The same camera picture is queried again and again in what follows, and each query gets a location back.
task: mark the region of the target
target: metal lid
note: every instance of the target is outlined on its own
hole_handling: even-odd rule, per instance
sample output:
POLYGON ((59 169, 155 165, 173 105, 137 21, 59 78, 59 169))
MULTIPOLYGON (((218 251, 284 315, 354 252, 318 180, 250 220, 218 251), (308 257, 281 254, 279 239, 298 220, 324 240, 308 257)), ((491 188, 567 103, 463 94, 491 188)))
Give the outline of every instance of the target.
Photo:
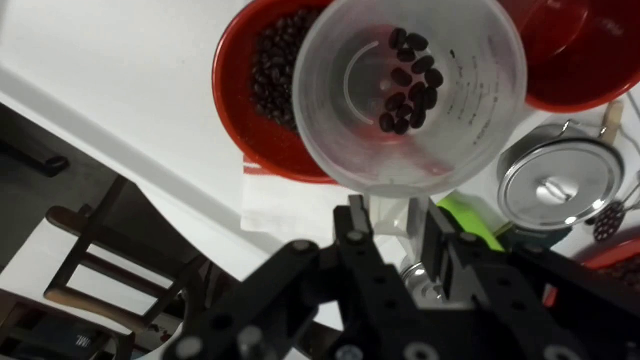
POLYGON ((556 141, 513 165, 500 187, 500 209, 522 229, 569 229, 603 213, 622 178, 624 163, 611 147, 556 141))

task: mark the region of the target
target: green object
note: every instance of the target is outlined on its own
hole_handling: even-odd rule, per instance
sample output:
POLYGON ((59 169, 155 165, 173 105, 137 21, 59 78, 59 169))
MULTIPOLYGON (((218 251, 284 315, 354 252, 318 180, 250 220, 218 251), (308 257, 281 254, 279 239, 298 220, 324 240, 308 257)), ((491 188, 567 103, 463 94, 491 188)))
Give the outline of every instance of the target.
POLYGON ((438 206, 449 210, 464 232, 483 239, 491 251, 504 252, 494 232, 471 204, 463 203, 458 196, 449 196, 438 206))

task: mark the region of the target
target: red bowl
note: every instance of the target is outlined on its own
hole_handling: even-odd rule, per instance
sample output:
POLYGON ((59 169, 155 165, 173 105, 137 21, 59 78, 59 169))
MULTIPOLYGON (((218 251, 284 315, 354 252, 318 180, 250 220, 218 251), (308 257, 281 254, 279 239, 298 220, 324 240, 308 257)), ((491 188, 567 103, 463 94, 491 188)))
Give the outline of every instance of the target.
POLYGON ((220 120, 245 153, 264 171, 313 185, 333 185, 304 148, 303 138, 257 112, 252 103, 252 62, 259 39, 279 18, 303 8, 322 10, 331 0, 255 0, 227 28, 215 60, 213 89, 220 120))
POLYGON ((640 82, 638 0, 500 0, 528 60, 528 105, 582 112, 640 82))

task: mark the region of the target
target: coffee bean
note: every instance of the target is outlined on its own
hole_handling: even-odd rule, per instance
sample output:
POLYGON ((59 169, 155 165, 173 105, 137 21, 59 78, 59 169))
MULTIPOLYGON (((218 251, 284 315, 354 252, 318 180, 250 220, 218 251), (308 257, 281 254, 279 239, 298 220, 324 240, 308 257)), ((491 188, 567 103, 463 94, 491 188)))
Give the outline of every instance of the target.
POLYGON ((412 103, 421 103, 424 97, 427 97, 427 85, 424 82, 419 82, 409 91, 409 99, 412 103))
POLYGON ((437 68, 424 75, 424 80, 428 82, 428 89, 440 89, 444 85, 444 76, 437 68))
POLYGON ((412 129, 423 129, 424 127, 424 123, 427 123, 427 112, 423 110, 416 110, 416 115, 414 115, 414 118, 412 118, 412 123, 410 123, 410 127, 412 129))
POLYGON ((400 110, 399 110, 399 120, 412 120, 414 118, 414 109, 410 105, 404 105, 400 110))
POLYGON ((389 41, 389 46, 390 46, 393 50, 400 50, 404 43, 407 43, 407 31, 404 31, 404 28, 396 28, 396 31, 393 32, 390 41, 389 41))
POLYGON ((296 130, 293 110, 294 67, 313 21, 321 13, 298 10, 269 27, 257 46, 252 68, 252 100, 264 118, 296 130))
POLYGON ((410 49, 400 49, 400 50, 399 50, 399 60, 400 60, 400 62, 414 62, 414 60, 416 60, 416 52, 410 50, 410 49))
POLYGON ((396 120, 395 120, 393 115, 383 115, 378 127, 380 127, 383 132, 395 132, 396 120))
POLYGON ((390 97, 387 100, 384 110, 387 112, 396 112, 396 110, 400 110, 404 107, 404 103, 407 103, 407 94, 396 92, 395 97, 390 97))
POLYGON ((435 68, 437 60, 433 57, 424 57, 419 62, 414 62, 412 73, 414 75, 427 75, 435 68))
POLYGON ((437 92, 437 89, 428 89, 427 97, 424 97, 424 109, 433 110, 433 109, 437 109, 437 105, 438 105, 438 92, 437 92))
POLYGON ((404 73, 402 68, 395 68, 393 71, 393 80, 399 85, 399 87, 410 87, 414 82, 414 78, 404 73))
POLYGON ((409 132, 409 129, 410 129, 409 120, 400 118, 395 127, 395 132, 402 137, 409 132))
POLYGON ((428 41, 423 39, 423 36, 419 36, 419 34, 410 34, 410 36, 407 39, 407 44, 409 44, 412 50, 416 50, 416 52, 424 52, 424 50, 428 49, 428 41))

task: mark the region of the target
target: translucent plastic cup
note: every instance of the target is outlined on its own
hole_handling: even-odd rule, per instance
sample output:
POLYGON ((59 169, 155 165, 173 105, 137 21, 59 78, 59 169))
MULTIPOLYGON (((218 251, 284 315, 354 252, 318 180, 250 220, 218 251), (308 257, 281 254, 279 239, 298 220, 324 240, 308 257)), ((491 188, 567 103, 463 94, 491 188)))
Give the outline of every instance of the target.
POLYGON ((307 148, 340 185, 407 199, 452 190, 493 159, 526 99, 520 36, 494 0, 336 0, 307 39, 294 110, 307 148), (427 127, 404 137, 378 127, 399 57, 395 28, 428 39, 444 75, 427 127))

